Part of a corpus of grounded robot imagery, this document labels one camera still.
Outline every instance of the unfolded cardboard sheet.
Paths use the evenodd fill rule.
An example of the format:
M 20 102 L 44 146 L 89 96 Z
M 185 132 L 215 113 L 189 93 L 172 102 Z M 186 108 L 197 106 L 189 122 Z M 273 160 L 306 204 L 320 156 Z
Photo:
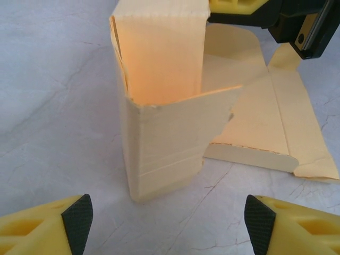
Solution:
M 110 18 L 124 160 L 135 201 L 188 184 L 240 95 L 239 83 L 221 78 L 222 84 L 201 91 L 201 80 L 214 71 L 203 62 L 208 16 L 206 0 L 121 0 Z
M 318 181 L 339 180 L 296 70 L 300 59 L 290 45 L 281 45 L 266 66 L 254 34 L 216 24 L 207 28 L 205 53 L 215 72 L 225 73 L 227 83 L 244 84 L 233 119 L 213 139 L 206 157 Z M 218 62 L 226 59 L 229 65 L 220 68 Z

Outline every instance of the textured grip pad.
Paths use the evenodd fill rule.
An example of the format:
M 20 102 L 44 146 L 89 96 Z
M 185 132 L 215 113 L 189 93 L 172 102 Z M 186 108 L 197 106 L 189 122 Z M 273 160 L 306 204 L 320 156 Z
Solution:
M 253 195 L 246 199 L 244 220 L 255 255 L 266 255 L 276 213 Z
M 64 227 L 73 255 L 82 255 L 93 219 L 90 195 L 83 195 L 62 213 Z

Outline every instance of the cardboard flap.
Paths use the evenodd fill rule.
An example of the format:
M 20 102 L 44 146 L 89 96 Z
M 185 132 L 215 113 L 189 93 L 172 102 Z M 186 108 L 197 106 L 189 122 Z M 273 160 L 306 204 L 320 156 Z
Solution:
M 111 30 L 111 42 L 113 44 L 113 48 L 115 50 L 115 53 L 118 54 L 118 58 L 121 62 L 122 61 L 122 53 L 121 53 L 121 48 L 119 46 L 119 38 L 118 38 L 118 31 L 117 31 L 117 25 L 115 21 L 115 17 L 111 16 L 110 17 L 110 30 Z
M 281 44 L 271 58 L 269 65 L 283 70 L 296 71 L 301 58 L 289 44 Z
M 296 70 L 300 57 L 291 45 L 283 44 L 266 67 L 258 39 L 249 33 L 226 25 L 207 28 L 205 53 L 213 55 L 207 57 L 210 65 L 215 65 L 215 73 L 227 74 L 225 80 L 244 84 L 244 90 L 232 109 L 234 118 L 205 156 L 318 181 L 339 180 Z M 220 58 L 229 65 L 218 68 Z
M 212 138 L 222 132 L 242 86 L 215 90 L 164 106 L 145 106 L 141 173 L 203 156 Z
M 120 0 L 112 19 L 114 47 L 138 105 L 163 105 L 201 92 L 206 0 Z

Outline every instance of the robotic arm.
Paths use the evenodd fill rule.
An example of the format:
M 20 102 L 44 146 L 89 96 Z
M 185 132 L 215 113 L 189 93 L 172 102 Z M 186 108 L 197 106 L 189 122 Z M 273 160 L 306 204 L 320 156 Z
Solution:
M 340 0 L 209 0 L 210 23 L 268 29 L 302 59 L 318 58 L 340 24 Z

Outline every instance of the white marble surface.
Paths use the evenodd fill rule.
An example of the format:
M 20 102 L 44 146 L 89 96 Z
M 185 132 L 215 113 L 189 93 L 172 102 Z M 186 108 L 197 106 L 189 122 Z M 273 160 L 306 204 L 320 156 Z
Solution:
M 250 254 L 248 194 L 340 214 L 340 186 L 206 160 L 185 189 L 147 202 L 128 194 L 108 17 L 114 0 L 1 1 L 0 215 L 89 193 L 85 254 Z M 276 48 L 259 36 L 268 60 Z M 299 70 L 340 167 L 340 31 Z

